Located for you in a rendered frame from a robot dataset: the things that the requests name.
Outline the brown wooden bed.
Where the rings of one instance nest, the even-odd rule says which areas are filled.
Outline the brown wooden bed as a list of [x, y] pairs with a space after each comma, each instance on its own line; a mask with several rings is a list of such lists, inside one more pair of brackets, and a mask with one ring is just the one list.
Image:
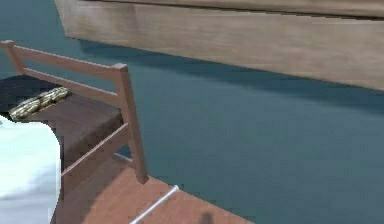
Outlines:
[[0, 116], [19, 103], [57, 87], [70, 95], [14, 122], [48, 125], [60, 144], [61, 189], [50, 224], [83, 224], [93, 207], [121, 200], [109, 185], [132, 168], [148, 180], [128, 68], [105, 66], [1, 41], [16, 75], [0, 79]]

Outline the white bed cover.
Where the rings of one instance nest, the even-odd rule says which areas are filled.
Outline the white bed cover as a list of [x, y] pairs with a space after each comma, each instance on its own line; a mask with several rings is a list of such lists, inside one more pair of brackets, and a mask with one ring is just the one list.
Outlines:
[[51, 128], [0, 116], [0, 224], [50, 224], [60, 189], [60, 144]]

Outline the pale wooden cupboard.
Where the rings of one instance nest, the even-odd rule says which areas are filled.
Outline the pale wooden cupboard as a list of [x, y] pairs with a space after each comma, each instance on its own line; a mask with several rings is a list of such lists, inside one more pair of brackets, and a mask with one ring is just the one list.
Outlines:
[[384, 21], [54, 1], [71, 38], [384, 91]]

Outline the thin white bar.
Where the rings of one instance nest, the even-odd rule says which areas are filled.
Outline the thin white bar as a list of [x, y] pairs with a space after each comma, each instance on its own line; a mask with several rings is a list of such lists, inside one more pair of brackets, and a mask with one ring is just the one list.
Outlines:
[[144, 212], [142, 212], [139, 216], [133, 219], [129, 224], [138, 224], [145, 216], [150, 214], [156, 207], [165, 202], [169, 197], [171, 197], [174, 193], [179, 191], [180, 188], [178, 185], [174, 185], [170, 191], [168, 191], [165, 195], [159, 198], [154, 204], [152, 204], [149, 208], [147, 208]]

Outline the olive patterned long cushion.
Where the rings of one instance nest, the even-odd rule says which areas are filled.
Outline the olive patterned long cushion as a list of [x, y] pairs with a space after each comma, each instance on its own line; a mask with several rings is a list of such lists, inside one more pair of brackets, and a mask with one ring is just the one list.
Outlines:
[[9, 117], [13, 121], [21, 120], [65, 99], [69, 95], [70, 92], [65, 87], [57, 87], [47, 92], [43, 92], [35, 97], [19, 103], [16, 107], [10, 109], [8, 111]]

